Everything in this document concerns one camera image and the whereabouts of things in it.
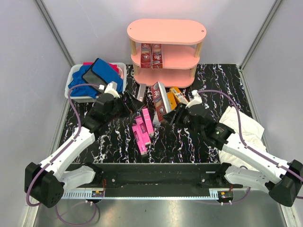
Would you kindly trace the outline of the silver grey toothpaste box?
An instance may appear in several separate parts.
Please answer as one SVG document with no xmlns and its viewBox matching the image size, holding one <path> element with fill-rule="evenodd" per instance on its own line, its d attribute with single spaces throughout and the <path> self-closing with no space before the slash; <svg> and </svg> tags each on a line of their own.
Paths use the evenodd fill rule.
<svg viewBox="0 0 303 227">
<path fill-rule="evenodd" d="M 140 84 L 138 94 L 137 94 L 137 100 L 140 102 L 143 102 L 144 96 L 146 91 L 146 84 Z"/>
</svg>

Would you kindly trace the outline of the grey Protefix toothpaste box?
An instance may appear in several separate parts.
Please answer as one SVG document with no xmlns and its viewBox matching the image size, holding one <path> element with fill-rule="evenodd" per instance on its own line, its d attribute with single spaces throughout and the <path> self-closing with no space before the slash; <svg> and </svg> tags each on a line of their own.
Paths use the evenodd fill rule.
<svg viewBox="0 0 303 227">
<path fill-rule="evenodd" d="M 153 118 L 152 124 L 153 124 L 153 126 L 156 127 L 156 128 L 159 128 L 160 125 L 161 125 L 161 122 L 160 122 L 159 119 L 158 119 L 157 113 L 154 114 L 154 118 Z"/>
</svg>

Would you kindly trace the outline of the red 3D toothpaste box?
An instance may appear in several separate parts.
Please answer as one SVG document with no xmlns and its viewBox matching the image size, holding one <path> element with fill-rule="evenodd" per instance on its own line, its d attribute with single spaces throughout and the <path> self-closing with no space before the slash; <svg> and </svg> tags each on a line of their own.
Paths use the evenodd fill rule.
<svg viewBox="0 0 303 227">
<path fill-rule="evenodd" d="M 149 69 L 152 67 L 152 48 L 150 44 L 141 44 L 141 57 L 140 66 L 141 68 Z"/>
<path fill-rule="evenodd" d="M 163 67 L 162 45 L 153 44 L 151 49 L 152 49 L 152 60 L 151 60 L 152 68 L 162 69 Z"/>
<path fill-rule="evenodd" d="M 158 120 L 159 122 L 164 122 L 165 119 L 163 116 L 171 111 L 164 84 L 159 81 L 156 82 L 153 86 L 151 86 L 151 92 Z"/>
</svg>

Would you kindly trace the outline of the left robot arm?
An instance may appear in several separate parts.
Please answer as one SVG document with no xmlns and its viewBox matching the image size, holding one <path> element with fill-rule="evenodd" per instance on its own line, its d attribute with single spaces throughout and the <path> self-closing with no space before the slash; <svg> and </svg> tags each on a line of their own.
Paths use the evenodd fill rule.
<svg viewBox="0 0 303 227">
<path fill-rule="evenodd" d="M 48 208 L 55 206 L 64 192 L 81 185 L 98 187 L 102 183 L 102 170 L 94 164 L 83 164 L 67 171 L 75 158 L 98 139 L 105 125 L 116 118 L 125 118 L 138 112 L 144 103 L 128 91 L 105 92 L 95 101 L 82 123 L 70 138 L 52 155 L 39 164 L 31 162 L 25 168 L 26 201 L 33 206 L 30 197 Z"/>
</svg>

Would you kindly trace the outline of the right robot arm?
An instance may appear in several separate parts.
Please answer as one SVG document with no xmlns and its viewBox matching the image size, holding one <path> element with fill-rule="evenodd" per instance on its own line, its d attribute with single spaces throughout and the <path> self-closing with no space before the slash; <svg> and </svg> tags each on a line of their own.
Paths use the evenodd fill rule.
<svg viewBox="0 0 303 227">
<path fill-rule="evenodd" d="M 201 104 L 186 107 L 178 104 L 163 118 L 170 124 L 188 128 L 220 151 L 245 161 L 255 170 L 241 169 L 222 163 L 215 175 L 219 187 L 240 184 L 264 191 L 276 202 L 291 207 L 303 185 L 303 165 L 297 160 L 287 162 L 246 142 L 229 126 L 215 121 Z"/>
</svg>

